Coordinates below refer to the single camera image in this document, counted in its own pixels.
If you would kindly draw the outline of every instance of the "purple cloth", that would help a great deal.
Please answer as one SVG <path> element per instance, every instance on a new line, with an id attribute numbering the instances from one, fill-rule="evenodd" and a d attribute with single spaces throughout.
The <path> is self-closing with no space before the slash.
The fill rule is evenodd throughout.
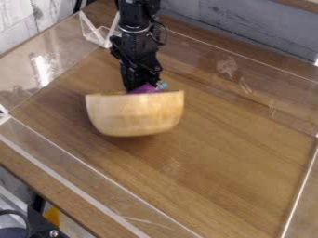
<path id="1" fill-rule="evenodd" d="M 153 87 L 149 83 L 145 83 L 137 89 L 130 91 L 128 94 L 157 93 L 157 92 L 160 92 L 160 89 Z"/>

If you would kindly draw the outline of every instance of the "black cable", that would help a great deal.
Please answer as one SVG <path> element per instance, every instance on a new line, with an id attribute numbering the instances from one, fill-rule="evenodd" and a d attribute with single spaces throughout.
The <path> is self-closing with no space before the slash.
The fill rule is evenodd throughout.
<path id="1" fill-rule="evenodd" d="M 1 210 L 0 211 L 0 216 L 3 216 L 3 215 L 15 215 L 18 216 L 23 223 L 25 223 L 25 226 L 26 226 L 26 235 L 25 235 L 25 238 L 29 238 L 30 237 L 30 224 L 26 220 L 26 216 L 21 213 L 21 212 L 17 212 L 14 210 Z"/>

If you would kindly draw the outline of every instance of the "black robotic arm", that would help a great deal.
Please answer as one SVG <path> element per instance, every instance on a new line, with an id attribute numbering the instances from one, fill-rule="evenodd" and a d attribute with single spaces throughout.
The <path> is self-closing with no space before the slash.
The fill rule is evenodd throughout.
<path id="1" fill-rule="evenodd" d="M 121 37 L 110 37 L 110 53 L 120 60 L 124 87 L 129 92 L 145 83 L 157 86 L 162 68 L 156 52 L 165 44 L 168 30 L 157 19 L 160 0 L 114 0 L 114 3 Z M 162 42 L 161 28 L 165 29 Z"/>

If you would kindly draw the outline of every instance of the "wooden tabletop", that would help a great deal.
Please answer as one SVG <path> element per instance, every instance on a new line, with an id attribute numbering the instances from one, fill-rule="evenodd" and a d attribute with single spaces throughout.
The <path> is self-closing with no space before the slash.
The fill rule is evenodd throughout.
<path id="1" fill-rule="evenodd" d="M 106 8 L 110 3 L 98 6 Z M 182 29 L 180 22 L 170 21 Z M 191 45 L 191 39 L 182 39 L 182 44 Z M 117 60 L 101 48 L 10 115 L 201 237 L 275 237 L 291 209 L 315 139 L 204 90 L 203 82 L 195 80 L 209 70 L 204 61 L 197 60 L 192 71 L 174 73 L 173 68 L 184 67 L 181 60 L 168 61 L 164 50 L 160 59 L 172 62 L 162 75 L 169 87 L 185 91 L 185 114 L 168 133 L 114 139 L 101 136 L 92 127 L 84 95 L 122 88 Z M 32 173 L 34 166 L 0 146 L 5 152 L 2 166 L 96 236 L 133 237 L 44 172 Z M 84 176 L 85 171 L 80 171 L 72 179 L 101 202 L 108 191 L 101 185 L 88 190 Z"/>

